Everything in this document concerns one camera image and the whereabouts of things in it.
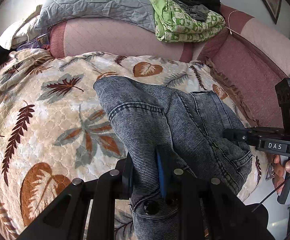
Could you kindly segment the blue denim pants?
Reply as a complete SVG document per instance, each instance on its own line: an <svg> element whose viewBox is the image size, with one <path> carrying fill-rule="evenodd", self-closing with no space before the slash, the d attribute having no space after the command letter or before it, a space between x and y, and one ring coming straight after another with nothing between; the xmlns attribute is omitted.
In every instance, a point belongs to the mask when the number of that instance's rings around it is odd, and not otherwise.
<svg viewBox="0 0 290 240"><path fill-rule="evenodd" d="M240 192L252 154L247 144L223 137L224 130L244 126L214 92L184 93L122 76L104 77L93 88L133 161L130 204L138 239L177 236L177 208L166 204L159 191L159 150L191 175L218 178L234 194Z"/></svg>

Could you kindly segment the leaf pattern plush blanket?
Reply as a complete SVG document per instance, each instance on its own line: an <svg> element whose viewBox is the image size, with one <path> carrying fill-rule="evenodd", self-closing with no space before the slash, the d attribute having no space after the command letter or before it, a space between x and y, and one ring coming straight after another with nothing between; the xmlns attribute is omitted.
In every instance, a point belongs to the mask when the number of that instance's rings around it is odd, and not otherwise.
<svg viewBox="0 0 290 240"><path fill-rule="evenodd" d="M103 52L54 58L12 52L0 67L0 237L16 239L73 178L98 178L125 157L93 84L106 76L184 92L211 90L252 127L210 69L157 56Z"/></svg>

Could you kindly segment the green patterned folded blanket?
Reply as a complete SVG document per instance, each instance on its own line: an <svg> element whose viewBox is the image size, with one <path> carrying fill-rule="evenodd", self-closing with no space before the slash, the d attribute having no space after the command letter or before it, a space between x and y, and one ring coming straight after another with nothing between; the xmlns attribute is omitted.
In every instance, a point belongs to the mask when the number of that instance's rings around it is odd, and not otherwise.
<svg viewBox="0 0 290 240"><path fill-rule="evenodd" d="M149 0L155 14L155 35L161 42L203 42L225 27L225 19L209 11L206 20L193 19L172 0Z"/></svg>

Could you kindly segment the black clothes pile on sofa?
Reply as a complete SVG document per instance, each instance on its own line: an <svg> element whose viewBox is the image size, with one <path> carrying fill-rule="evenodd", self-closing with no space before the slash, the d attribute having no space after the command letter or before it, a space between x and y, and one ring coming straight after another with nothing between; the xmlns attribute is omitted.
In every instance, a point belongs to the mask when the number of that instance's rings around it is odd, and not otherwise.
<svg viewBox="0 0 290 240"><path fill-rule="evenodd" d="M191 18L205 22L209 12L213 11L221 15L220 0L173 0L175 1Z"/></svg>

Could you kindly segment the purple patterned item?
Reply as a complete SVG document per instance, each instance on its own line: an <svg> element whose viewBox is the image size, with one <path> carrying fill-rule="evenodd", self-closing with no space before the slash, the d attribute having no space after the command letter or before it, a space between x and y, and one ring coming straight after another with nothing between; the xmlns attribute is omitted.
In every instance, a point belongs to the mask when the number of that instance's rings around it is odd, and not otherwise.
<svg viewBox="0 0 290 240"><path fill-rule="evenodd" d="M50 49L49 34L43 34L41 36L38 36L37 38L18 46L16 50L20 51L24 49L36 49L36 48L41 48L45 50Z"/></svg>

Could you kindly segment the cream pillow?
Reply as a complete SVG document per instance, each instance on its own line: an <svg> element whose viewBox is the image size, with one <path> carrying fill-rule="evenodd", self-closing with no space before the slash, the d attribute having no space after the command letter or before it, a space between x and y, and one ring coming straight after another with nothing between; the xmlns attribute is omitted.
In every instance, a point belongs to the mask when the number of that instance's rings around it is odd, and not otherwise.
<svg viewBox="0 0 290 240"><path fill-rule="evenodd" d="M0 36L0 46L6 50L17 48L21 43L32 40L38 34L33 30L36 24L42 5L29 10L29 15L12 23Z"/></svg>

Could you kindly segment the grey quilted blanket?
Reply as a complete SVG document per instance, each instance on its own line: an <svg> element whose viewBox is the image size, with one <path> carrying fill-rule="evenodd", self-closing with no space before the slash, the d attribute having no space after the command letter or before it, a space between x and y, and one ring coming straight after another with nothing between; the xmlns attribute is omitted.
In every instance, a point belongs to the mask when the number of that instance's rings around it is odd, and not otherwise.
<svg viewBox="0 0 290 240"><path fill-rule="evenodd" d="M78 17L109 18L155 32L154 10L149 0L47 0L34 29L45 32Z"/></svg>

